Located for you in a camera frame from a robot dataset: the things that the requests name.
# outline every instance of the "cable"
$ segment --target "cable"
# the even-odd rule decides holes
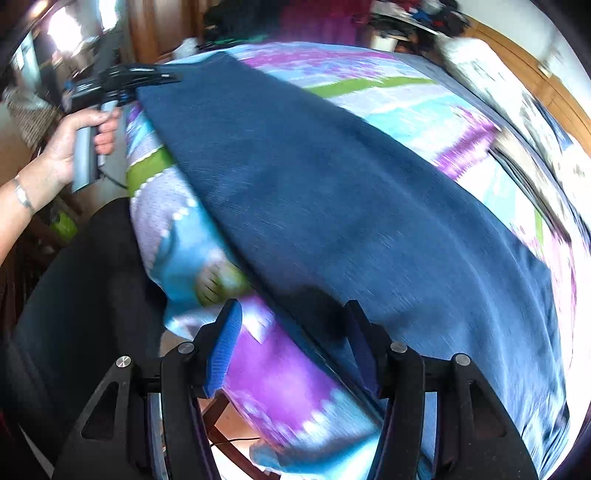
[[[110,180],[118,187],[121,187],[122,189],[127,190],[127,185],[123,185],[120,181],[115,180],[111,175],[109,175],[107,172],[105,172],[102,168],[99,168],[99,171],[104,175],[104,177],[107,180]]]
[[[223,443],[240,442],[241,440],[260,440],[260,439],[261,439],[260,437],[250,437],[250,438],[244,438],[244,439],[224,440],[223,442],[211,443],[209,446],[210,447],[215,447],[215,446],[221,445]]]

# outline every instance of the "wooden cabinet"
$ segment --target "wooden cabinet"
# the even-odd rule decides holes
[[[216,0],[127,0],[135,57],[166,61],[183,39],[202,37],[203,14]]]

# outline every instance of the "bright light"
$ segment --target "bright light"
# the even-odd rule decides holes
[[[45,9],[47,8],[47,0],[39,0],[33,7],[29,10],[29,15],[31,18],[37,18],[41,15]]]
[[[64,8],[53,14],[47,32],[60,51],[73,51],[82,42],[80,24]]]
[[[103,24],[103,31],[114,28],[117,24],[117,0],[99,0],[100,22]]]

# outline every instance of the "white wall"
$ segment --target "white wall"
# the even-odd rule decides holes
[[[551,62],[553,73],[591,116],[591,80],[552,21],[530,0],[460,0],[466,15],[510,38],[543,61],[554,46],[559,57]]]

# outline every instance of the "dark blue cloth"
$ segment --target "dark blue cloth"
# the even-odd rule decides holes
[[[472,195],[351,113],[225,54],[178,68],[182,82],[139,99],[294,340],[354,384],[330,299],[357,299],[422,355],[468,353],[543,474],[569,426],[547,267]],[[431,458],[434,431],[429,398]]]

